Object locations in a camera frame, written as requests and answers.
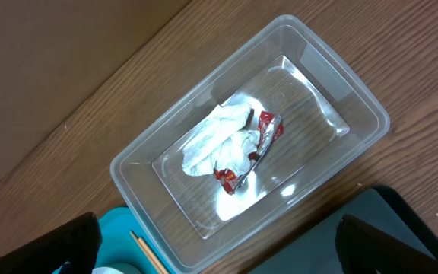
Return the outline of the white cup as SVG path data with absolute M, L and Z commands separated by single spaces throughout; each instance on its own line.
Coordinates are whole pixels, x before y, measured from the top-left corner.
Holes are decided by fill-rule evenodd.
M 91 274 L 124 274 L 113 267 L 103 266 L 92 270 Z

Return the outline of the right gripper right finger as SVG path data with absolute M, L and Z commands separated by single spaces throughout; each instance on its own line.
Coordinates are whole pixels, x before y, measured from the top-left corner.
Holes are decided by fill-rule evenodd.
M 438 260 L 352 215 L 336 228 L 335 249 L 343 273 L 438 273 Z

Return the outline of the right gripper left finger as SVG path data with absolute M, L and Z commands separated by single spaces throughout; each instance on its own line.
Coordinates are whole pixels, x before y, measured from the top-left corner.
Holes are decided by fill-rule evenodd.
M 91 273 L 101 243 L 98 218 L 86 212 L 0 257 L 0 274 Z

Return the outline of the red snack wrapper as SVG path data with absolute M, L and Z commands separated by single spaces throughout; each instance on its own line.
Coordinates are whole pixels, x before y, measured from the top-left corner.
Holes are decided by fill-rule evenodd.
M 246 181 L 246 178 L 266 155 L 271 144 L 283 134 L 282 117 L 262 111 L 259 116 L 259 143 L 256 150 L 246 155 L 247 170 L 238 174 L 230 168 L 215 169 L 214 177 L 220 182 L 227 194 L 233 195 Z

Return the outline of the white tissue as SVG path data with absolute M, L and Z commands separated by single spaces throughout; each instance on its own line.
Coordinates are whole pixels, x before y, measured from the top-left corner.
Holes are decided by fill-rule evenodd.
M 256 150 L 259 131 L 246 129 L 252 107 L 241 103 L 216 106 L 193 130 L 182 149 L 182 170 L 191 177 L 211 175 L 215 169 L 247 170 L 246 155 Z

